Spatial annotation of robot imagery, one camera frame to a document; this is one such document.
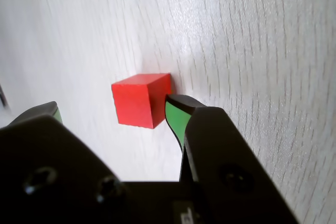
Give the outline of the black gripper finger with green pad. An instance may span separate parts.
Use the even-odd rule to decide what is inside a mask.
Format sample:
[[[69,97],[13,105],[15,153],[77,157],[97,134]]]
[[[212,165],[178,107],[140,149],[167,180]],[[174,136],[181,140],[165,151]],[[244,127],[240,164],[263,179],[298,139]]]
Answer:
[[[112,171],[62,123],[56,102],[1,128],[1,223],[123,223]]]
[[[296,223],[257,157],[224,109],[187,95],[165,98],[165,118],[201,188],[206,223]]]

